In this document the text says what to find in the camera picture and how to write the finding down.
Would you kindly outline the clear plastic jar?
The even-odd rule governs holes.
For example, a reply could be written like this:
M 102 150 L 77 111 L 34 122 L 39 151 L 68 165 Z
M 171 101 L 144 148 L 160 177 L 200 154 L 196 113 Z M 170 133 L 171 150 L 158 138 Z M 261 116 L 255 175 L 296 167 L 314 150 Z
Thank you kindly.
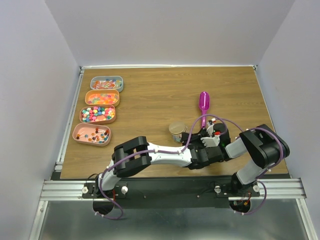
M 182 135 L 183 135 L 183 133 L 188 133 L 188 127 L 187 127 L 187 129 L 186 129 L 185 132 L 182 132 L 182 133 L 180 133 L 180 134 L 178 134 L 178 135 L 176 135 L 176 134 L 171 134 L 171 135 L 172 135 L 172 139 L 173 139 L 176 143 L 180 143 L 180 142 L 182 141 Z

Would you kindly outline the magenta plastic scoop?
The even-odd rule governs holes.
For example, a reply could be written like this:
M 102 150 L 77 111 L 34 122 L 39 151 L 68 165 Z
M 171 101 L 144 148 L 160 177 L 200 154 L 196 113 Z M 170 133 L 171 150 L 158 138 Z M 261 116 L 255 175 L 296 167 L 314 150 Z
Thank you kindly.
M 205 115 L 210 108 L 210 95 L 206 91 L 202 91 L 199 95 L 198 107 L 201 110 L 201 115 Z

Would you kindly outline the pink tray of lollipops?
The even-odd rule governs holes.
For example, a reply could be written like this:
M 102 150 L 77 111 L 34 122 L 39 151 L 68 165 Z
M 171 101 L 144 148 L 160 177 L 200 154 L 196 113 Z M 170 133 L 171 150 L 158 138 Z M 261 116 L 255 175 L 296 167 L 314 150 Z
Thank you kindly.
M 104 125 L 79 123 L 73 130 L 72 138 L 80 144 L 104 147 L 109 144 L 112 132 Z

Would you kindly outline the pink tray of candies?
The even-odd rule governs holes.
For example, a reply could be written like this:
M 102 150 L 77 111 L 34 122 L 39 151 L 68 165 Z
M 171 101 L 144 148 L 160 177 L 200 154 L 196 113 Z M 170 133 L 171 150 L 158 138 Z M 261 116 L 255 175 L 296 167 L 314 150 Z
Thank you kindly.
M 94 125 L 110 124 L 116 120 L 116 108 L 111 104 L 86 106 L 80 111 L 79 120 Z

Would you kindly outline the white jar lid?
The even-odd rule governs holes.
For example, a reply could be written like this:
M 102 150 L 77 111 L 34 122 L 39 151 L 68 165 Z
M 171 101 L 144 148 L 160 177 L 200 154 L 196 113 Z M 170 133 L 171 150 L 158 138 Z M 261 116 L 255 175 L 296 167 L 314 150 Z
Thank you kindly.
M 185 132 L 186 129 L 187 129 L 187 126 L 182 121 L 172 122 L 168 127 L 168 130 L 172 135 L 179 135 Z

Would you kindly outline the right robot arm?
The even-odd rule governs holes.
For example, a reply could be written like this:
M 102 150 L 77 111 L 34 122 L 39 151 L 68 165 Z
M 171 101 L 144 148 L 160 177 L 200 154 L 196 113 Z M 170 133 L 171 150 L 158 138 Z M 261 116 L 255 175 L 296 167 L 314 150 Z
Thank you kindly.
M 228 128 L 218 123 L 213 126 L 213 136 L 218 137 L 218 143 L 203 143 L 204 147 L 196 151 L 199 166 L 227 162 L 245 153 L 250 156 L 249 162 L 226 185 L 227 192 L 236 196 L 247 192 L 257 179 L 290 155 L 288 144 L 265 124 L 245 130 L 231 141 Z

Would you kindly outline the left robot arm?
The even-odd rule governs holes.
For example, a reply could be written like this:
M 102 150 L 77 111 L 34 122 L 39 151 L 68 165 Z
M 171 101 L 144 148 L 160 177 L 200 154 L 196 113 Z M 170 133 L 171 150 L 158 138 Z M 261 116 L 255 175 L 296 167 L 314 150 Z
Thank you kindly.
M 193 137 L 189 144 L 181 147 L 156 145 L 145 136 L 133 138 L 114 148 L 106 170 L 99 174 L 93 191 L 101 198 L 123 178 L 132 177 L 150 165 L 174 165 L 190 170 L 198 170 L 225 160 L 225 144 L 219 133 L 213 137 Z

